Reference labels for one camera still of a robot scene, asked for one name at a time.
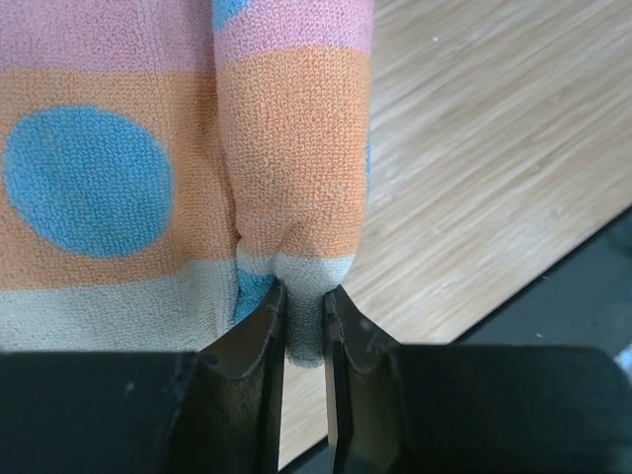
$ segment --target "wooden surface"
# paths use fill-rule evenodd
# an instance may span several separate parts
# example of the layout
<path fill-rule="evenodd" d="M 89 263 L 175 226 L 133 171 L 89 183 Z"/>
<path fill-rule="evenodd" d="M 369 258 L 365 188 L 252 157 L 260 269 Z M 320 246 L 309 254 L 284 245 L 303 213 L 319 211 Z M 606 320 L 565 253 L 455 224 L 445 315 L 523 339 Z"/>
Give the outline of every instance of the wooden surface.
<path fill-rule="evenodd" d="M 632 202 L 632 2 L 375 0 L 373 167 L 346 288 L 450 341 Z M 289 367 L 280 464 L 326 434 Z"/>

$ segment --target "striped towel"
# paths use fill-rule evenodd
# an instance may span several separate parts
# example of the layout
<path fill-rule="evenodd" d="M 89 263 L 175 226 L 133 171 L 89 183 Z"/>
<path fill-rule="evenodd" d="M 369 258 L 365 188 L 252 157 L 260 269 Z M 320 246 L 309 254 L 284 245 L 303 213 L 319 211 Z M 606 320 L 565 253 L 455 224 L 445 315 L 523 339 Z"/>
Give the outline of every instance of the striped towel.
<path fill-rule="evenodd" d="M 199 350 L 278 277 L 319 363 L 371 26 L 371 0 L 0 0 L 0 349 Z"/>

